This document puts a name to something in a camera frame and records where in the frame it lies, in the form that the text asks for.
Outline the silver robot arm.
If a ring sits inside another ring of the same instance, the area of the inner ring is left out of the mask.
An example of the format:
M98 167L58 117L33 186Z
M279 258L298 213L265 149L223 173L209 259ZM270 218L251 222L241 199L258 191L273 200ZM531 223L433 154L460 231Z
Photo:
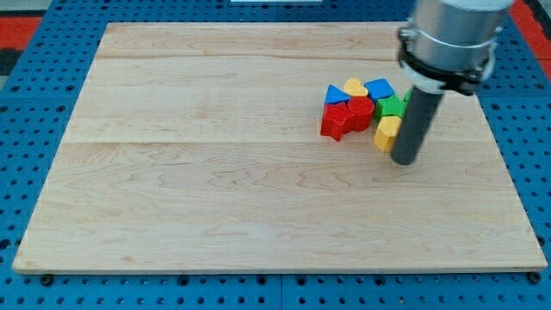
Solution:
M413 87L471 96L492 74L512 0L417 0L398 30L399 65Z

